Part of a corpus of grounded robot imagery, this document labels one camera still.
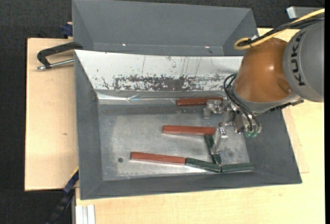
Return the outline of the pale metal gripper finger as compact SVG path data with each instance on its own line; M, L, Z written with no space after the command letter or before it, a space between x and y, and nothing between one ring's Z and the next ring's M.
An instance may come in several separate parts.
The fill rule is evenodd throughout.
M216 132L213 136L210 137L210 154L220 154L226 148L228 140L228 135L226 130L223 128L216 129Z
M210 118L211 114L222 114L227 111L227 106L222 100L207 100L203 109L203 117Z

